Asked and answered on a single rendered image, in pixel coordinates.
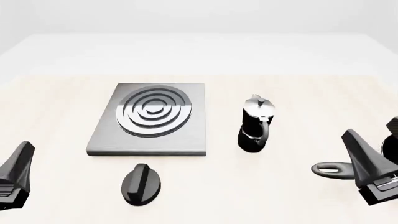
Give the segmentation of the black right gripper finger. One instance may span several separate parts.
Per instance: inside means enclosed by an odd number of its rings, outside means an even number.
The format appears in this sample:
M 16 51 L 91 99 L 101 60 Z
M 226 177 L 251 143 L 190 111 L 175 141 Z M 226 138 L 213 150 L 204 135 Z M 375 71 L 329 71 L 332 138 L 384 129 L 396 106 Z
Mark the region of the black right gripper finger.
M 386 124 L 387 129 L 391 134 L 398 139 L 398 116 L 393 117 L 387 124 Z
M 341 139 L 351 159 L 358 188 L 398 174 L 398 165 L 373 149 L 355 130 L 346 130 Z

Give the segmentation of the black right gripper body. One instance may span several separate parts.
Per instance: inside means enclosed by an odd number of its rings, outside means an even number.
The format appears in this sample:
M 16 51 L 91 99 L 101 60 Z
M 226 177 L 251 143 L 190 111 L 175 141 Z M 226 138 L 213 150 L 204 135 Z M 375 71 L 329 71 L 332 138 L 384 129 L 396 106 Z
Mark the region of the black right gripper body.
M 398 199 L 398 175 L 367 184 L 359 189 L 359 193 L 369 206 Z

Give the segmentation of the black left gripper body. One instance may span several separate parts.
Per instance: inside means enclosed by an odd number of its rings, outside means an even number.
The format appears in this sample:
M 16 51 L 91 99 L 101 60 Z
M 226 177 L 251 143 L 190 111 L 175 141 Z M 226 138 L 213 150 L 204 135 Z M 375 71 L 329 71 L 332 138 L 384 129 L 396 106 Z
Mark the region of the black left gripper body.
M 30 191 L 8 180 L 0 180 L 0 210 L 20 209 L 25 205 Z

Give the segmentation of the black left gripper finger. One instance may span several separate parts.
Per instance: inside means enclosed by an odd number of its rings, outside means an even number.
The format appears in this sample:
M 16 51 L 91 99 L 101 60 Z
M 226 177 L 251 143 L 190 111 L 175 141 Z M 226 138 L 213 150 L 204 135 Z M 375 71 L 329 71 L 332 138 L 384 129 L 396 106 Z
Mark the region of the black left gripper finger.
M 11 156 L 0 166 L 0 185 L 12 185 L 30 193 L 30 167 L 35 147 L 22 141 Z

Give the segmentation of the flat black stove plate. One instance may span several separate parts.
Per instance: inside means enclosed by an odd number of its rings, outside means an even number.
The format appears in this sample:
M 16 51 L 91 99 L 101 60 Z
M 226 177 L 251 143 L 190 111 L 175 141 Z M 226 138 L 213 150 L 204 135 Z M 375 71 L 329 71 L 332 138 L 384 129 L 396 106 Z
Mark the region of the flat black stove plate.
M 205 156 L 204 83 L 118 83 L 89 156 Z

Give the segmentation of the black and silver moka pot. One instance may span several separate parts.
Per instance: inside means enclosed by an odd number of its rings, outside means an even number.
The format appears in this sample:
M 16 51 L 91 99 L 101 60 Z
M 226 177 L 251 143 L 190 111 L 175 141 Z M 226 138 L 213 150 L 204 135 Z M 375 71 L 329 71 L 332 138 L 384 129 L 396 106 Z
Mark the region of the black and silver moka pot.
M 244 102 L 242 125 L 238 133 L 239 147 L 250 153 L 260 152 L 269 138 L 269 126 L 275 115 L 275 106 L 267 99 L 252 95 Z

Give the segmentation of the round black stove knob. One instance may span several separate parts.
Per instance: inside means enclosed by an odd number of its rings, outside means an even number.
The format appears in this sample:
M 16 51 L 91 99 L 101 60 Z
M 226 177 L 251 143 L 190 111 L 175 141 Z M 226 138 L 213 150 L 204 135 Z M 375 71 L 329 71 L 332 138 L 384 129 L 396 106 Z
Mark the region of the round black stove knob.
M 160 176 L 147 164 L 137 164 L 125 176 L 121 184 L 121 193 L 124 200 L 135 207 L 147 205 L 154 201 L 160 190 Z

